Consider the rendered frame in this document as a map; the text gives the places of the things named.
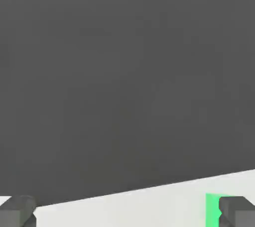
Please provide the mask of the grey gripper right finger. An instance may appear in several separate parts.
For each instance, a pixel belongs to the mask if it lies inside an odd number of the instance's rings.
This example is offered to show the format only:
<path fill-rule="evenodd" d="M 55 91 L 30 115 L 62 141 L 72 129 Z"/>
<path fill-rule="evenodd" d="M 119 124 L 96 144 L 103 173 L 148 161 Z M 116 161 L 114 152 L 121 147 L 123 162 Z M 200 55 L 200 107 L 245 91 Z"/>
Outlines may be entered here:
<path fill-rule="evenodd" d="M 220 197 L 219 210 L 219 227 L 255 227 L 255 205 L 245 197 Z"/>

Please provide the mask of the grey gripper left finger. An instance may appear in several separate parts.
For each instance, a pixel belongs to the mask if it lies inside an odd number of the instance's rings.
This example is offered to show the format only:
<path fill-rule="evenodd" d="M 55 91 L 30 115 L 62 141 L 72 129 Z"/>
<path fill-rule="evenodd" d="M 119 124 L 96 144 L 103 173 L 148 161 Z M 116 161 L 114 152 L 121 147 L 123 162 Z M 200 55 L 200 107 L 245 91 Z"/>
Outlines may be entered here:
<path fill-rule="evenodd" d="M 0 205 L 0 227 L 36 227 L 36 200 L 32 196 L 12 196 Z"/>

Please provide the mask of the small green cube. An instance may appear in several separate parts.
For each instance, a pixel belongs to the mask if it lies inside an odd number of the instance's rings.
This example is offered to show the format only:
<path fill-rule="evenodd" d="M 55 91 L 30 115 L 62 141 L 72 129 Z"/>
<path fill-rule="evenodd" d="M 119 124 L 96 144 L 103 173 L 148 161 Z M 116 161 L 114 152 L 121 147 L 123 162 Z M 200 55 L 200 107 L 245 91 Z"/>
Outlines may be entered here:
<path fill-rule="evenodd" d="M 205 195 L 205 227 L 229 227 L 229 223 L 221 218 L 219 209 L 221 197 L 229 197 L 226 194 L 206 193 Z"/>

